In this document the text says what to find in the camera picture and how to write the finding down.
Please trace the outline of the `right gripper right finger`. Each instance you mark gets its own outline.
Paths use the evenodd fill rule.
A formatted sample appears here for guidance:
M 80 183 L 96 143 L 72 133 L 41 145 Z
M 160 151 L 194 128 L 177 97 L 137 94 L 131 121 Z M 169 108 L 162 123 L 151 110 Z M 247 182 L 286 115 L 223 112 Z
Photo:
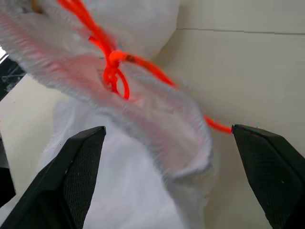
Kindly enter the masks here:
M 233 125 L 248 183 L 272 229 L 305 229 L 305 158 L 282 136 Z

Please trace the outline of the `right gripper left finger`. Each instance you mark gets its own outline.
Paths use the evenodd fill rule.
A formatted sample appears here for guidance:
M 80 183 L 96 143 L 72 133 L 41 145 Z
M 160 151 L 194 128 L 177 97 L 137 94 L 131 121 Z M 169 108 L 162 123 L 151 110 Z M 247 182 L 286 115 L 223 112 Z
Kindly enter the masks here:
M 34 178 L 0 229 L 83 229 L 91 205 L 103 126 L 70 137 Z

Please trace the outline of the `white shorts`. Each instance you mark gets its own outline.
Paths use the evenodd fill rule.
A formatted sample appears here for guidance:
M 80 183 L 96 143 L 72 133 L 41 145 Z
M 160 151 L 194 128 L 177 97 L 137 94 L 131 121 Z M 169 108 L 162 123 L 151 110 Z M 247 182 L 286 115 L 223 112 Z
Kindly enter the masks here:
M 37 66 L 55 47 L 50 0 L 0 0 L 0 46 L 25 71 L 0 105 L 1 134 L 17 196 L 73 135 L 106 129 L 97 180 L 83 229 L 205 229 L 214 184 L 213 144 L 205 133 L 168 133 L 158 124 L 118 124 L 94 105 L 38 81 Z

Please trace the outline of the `orange drawstring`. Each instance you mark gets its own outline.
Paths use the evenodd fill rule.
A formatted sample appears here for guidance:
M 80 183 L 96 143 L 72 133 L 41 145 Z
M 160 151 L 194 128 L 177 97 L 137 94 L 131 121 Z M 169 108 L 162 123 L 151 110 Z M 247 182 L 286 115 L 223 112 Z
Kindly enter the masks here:
M 118 124 L 146 120 L 168 133 L 231 128 L 151 62 L 176 29 L 180 0 L 50 0 L 55 47 L 38 81 L 91 103 Z

